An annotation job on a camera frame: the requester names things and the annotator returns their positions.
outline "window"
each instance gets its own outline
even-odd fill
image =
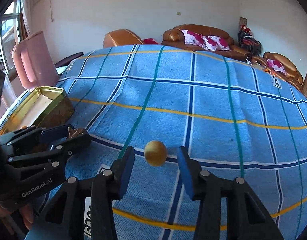
[[[22,40],[20,31],[20,0],[14,0],[0,21],[0,62],[3,62],[6,74],[12,81],[17,76],[12,60],[12,50]]]

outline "window frame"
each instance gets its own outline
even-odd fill
[[[6,74],[9,77],[9,80],[14,80],[17,76],[17,70],[14,66],[9,67],[9,64],[7,62],[7,57],[4,49],[4,41],[9,38],[12,33],[15,36],[16,42],[20,43],[23,40],[22,34],[21,34],[21,25],[20,25],[20,14],[21,14],[21,2],[20,0],[14,0],[14,13],[4,14],[0,18],[0,58],[3,62],[4,68],[6,70]],[[2,26],[5,21],[7,20],[15,20],[13,27],[8,30],[4,35],[2,35]]]

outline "white curtain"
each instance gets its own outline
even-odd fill
[[[31,35],[31,10],[33,7],[33,0],[20,0],[21,2],[21,10],[23,14],[24,26],[28,35]]]

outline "leather couch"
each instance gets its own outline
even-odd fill
[[[293,85],[296,89],[298,89],[300,92],[302,91],[302,83],[303,78],[300,72],[298,71],[295,64],[293,64],[290,59],[287,57],[278,54],[278,53],[271,53],[271,52],[265,52],[263,54],[263,57],[253,56],[251,62],[258,63],[264,67],[268,67],[267,59],[275,59],[281,62],[283,65],[287,75],[284,73],[276,71],[277,77],[280,79],[290,83]]]
[[[144,42],[138,35],[127,29],[119,29],[109,32],[103,39],[103,48],[134,44],[144,44]]]
[[[233,58],[236,60],[240,60],[240,61],[246,61],[247,59],[249,60],[251,59],[251,53],[245,49],[241,49],[238,46],[234,45],[233,38],[231,38],[228,33],[226,33],[223,30],[217,29],[217,28],[203,26],[203,25],[184,24],[184,25],[179,25],[177,27],[174,27],[171,30],[167,30],[163,34],[163,42],[161,44],[180,48],[180,49],[185,49],[185,50],[205,51],[205,49],[199,46],[191,45],[191,44],[184,44],[184,35],[181,32],[181,30],[189,30],[195,33],[202,34],[204,36],[213,35],[213,36],[225,38],[231,50],[217,50],[217,51],[210,51],[210,52],[222,55],[224,57],[229,57],[229,58]]]

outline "green stripe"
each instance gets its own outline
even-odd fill
[[[290,125],[289,125],[288,117],[287,117],[285,108],[284,108],[283,103],[282,103],[282,98],[281,98],[281,94],[280,94],[280,89],[279,89],[279,88],[277,88],[277,89],[278,89],[278,93],[279,93],[279,96],[280,96],[280,102],[281,102],[282,110],[283,110],[283,113],[285,114],[285,118],[286,118],[286,120],[287,120],[287,125],[288,125],[288,127],[289,127],[289,131],[290,131],[292,143],[293,143],[294,148],[295,148],[295,154],[297,155],[297,160],[298,160],[298,169],[299,169],[300,184],[301,184],[301,197],[300,197],[300,214],[299,214],[299,220],[298,220],[297,230],[296,230],[296,232],[295,232],[295,239],[296,239],[296,238],[297,238],[298,231],[299,231],[299,226],[300,226],[301,213],[302,213],[302,198],[303,198],[303,184],[302,184],[302,175],[301,175],[300,159],[299,159],[299,154],[298,154],[297,146],[295,145],[295,139],[294,139],[294,137],[293,137],[292,130],[291,130]]]
[[[223,57],[223,60],[224,60],[224,62],[226,64],[226,68],[227,68],[228,95],[229,95],[229,103],[230,103],[230,110],[231,110],[231,115],[232,115],[232,120],[233,120],[233,126],[234,126],[234,130],[235,130],[235,133],[236,133],[236,139],[237,139],[237,144],[238,144],[239,162],[240,162],[240,176],[242,178],[244,178],[245,173],[244,173],[244,170],[243,170],[242,146],[241,146],[241,139],[240,139],[240,135],[239,135],[236,115],[235,115],[234,109],[233,109],[233,102],[232,102],[232,96],[231,96],[231,81],[230,81],[229,66],[228,66],[228,63],[227,63],[225,57]]]
[[[119,154],[119,156],[118,156],[118,159],[122,158],[123,155],[125,154],[125,151],[126,151],[127,147],[129,146],[129,143],[130,143],[130,141],[131,141],[131,139],[132,139],[132,136],[133,136],[133,134],[135,133],[135,130],[137,129],[137,126],[138,126],[138,124],[140,123],[141,118],[142,118],[142,116],[143,116],[143,113],[144,113],[144,111],[145,111],[145,109],[146,109],[146,107],[147,107],[149,98],[150,98],[151,93],[152,93],[152,91],[153,91],[153,87],[154,87],[154,85],[155,85],[155,83],[156,83],[156,79],[157,79],[157,75],[158,75],[158,67],[159,67],[159,64],[160,64],[161,54],[162,54],[162,51],[163,51],[164,47],[165,47],[165,46],[162,46],[162,48],[161,48],[161,50],[160,50],[160,52],[159,52],[158,61],[157,61],[157,65],[156,65],[156,70],[155,70],[155,72],[154,72],[154,78],[153,78],[153,81],[152,81],[152,83],[151,83],[151,87],[150,87],[150,89],[149,89],[149,92],[148,92],[148,94],[147,94],[147,96],[146,96],[146,98],[145,98],[145,100],[144,100],[144,103],[143,103],[142,109],[141,109],[141,111],[140,111],[140,114],[138,115],[138,118],[137,118],[137,120],[135,121],[135,123],[134,123],[134,125],[133,125],[133,127],[132,127],[132,129],[131,129],[131,131],[130,131],[130,133],[129,133],[129,135],[128,135],[128,137],[127,137],[127,140],[126,140],[126,142],[125,142],[125,144],[124,144],[124,146],[123,146],[123,148],[122,148],[122,150],[121,150],[121,152],[120,152],[120,154]]]
[[[112,47],[110,48],[109,52],[107,53],[106,57],[104,58],[104,60],[103,60],[103,62],[102,62],[102,64],[101,64],[101,67],[100,67],[100,69],[99,69],[98,75],[97,75],[97,77],[95,78],[95,81],[94,81],[94,83],[92,84],[91,88],[90,88],[89,91],[79,100],[79,102],[74,106],[74,108],[77,107],[77,105],[87,96],[87,94],[89,94],[89,92],[90,92],[90,91],[93,89],[93,87],[95,86],[95,83],[96,83],[96,81],[97,81],[97,78],[99,77],[100,72],[101,72],[101,70],[102,70],[103,64],[104,64],[104,62],[106,61],[106,59],[107,59],[109,53],[111,52],[111,50],[112,50]]]

